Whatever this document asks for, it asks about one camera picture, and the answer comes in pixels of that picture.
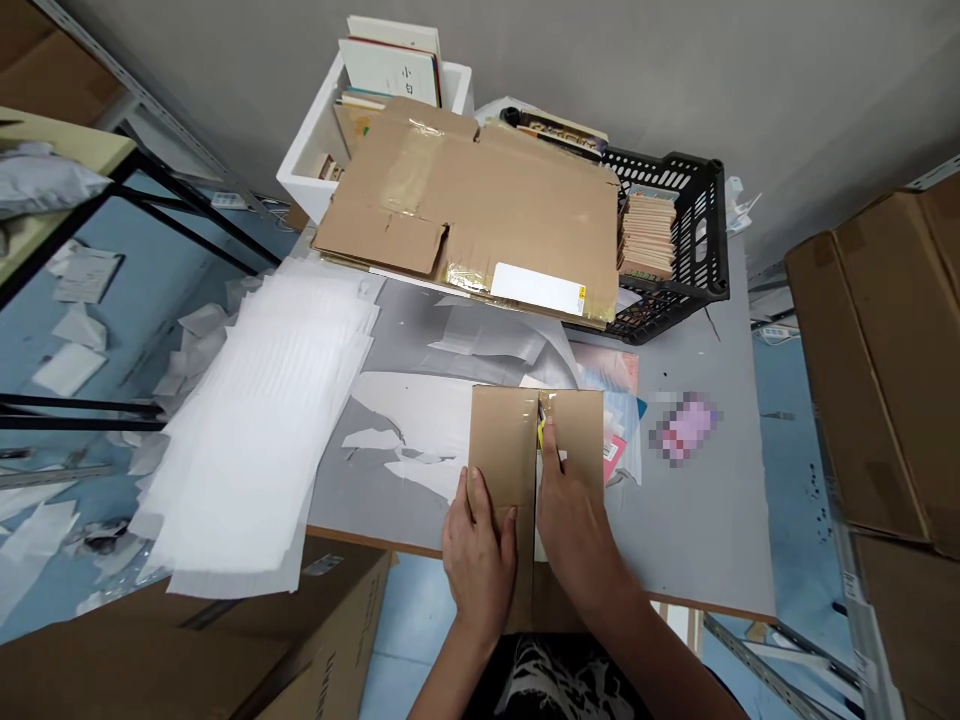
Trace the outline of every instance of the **gray wall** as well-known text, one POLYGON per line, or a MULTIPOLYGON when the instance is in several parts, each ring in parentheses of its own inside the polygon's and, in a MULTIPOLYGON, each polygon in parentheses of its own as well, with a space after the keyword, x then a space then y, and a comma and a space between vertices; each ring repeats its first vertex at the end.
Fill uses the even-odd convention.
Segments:
POLYGON ((763 192, 751 271, 960 152, 953 0, 61 0, 263 192, 348 14, 435 25, 477 105, 513 95, 763 192))

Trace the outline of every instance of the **left hand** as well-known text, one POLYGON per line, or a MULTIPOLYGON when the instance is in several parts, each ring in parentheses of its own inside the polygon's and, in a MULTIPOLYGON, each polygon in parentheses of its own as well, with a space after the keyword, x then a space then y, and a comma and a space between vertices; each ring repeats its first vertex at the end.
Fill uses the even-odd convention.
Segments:
POLYGON ((483 475, 474 468, 473 478, 468 481, 467 468, 460 471, 457 496, 443 524, 443 569, 457 603, 454 623, 476 642, 489 646, 490 651, 506 626, 513 597, 516 523, 517 509, 511 508, 498 542, 483 475), (467 482, 474 483, 475 519, 467 502, 467 482))

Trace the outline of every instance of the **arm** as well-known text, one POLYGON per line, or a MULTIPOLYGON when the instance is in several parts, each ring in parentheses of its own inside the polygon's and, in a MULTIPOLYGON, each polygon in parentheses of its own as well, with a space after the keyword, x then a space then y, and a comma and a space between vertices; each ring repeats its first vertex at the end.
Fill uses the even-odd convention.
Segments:
POLYGON ((602 495, 561 467, 556 432, 543 432, 537 529, 550 567, 593 636, 657 720, 742 720, 743 709, 653 610, 627 569, 602 495))
POLYGON ((453 720, 463 715, 507 622, 517 567, 516 508, 494 530, 490 496, 474 468, 476 518, 467 504, 467 469, 443 524, 443 569, 457 616, 417 696, 410 720, 453 720))

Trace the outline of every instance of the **white plastic bin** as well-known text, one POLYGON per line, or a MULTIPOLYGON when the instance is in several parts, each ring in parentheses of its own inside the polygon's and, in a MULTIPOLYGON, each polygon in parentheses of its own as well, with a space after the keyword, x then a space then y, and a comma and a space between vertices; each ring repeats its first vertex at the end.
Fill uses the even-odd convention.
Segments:
MULTIPOLYGON (((440 87, 444 104, 457 115, 472 116, 473 71, 456 63, 444 62, 442 65, 440 87)), ((277 172, 280 184, 316 223, 330 206, 330 198, 338 185, 318 179, 322 158, 330 154, 341 166, 348 168, 350 164, 350 155, 333 110, 334 101, 349 86, 343 56, 338 52, 277 172)))

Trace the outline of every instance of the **hand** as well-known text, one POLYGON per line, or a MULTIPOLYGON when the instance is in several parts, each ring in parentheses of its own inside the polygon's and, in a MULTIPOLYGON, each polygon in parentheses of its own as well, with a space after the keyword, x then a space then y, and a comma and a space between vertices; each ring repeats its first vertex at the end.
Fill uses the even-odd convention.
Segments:
POLYGON ((586 621, 612 593, 639 585, 613 539, 603 493, 590 492, 566 461, 561 466, 552 417, 543 429, 542 455, 537 530, 553 574, 586 621))
POLYGON ((443 569, 457 618, 466 634, 490 652, 507 623, 517 571, 517 509, 510 508, 497 542, 493 510, 483 475, 473 469, 476 518, 467 502, 467 468, 443 524, 443 569))

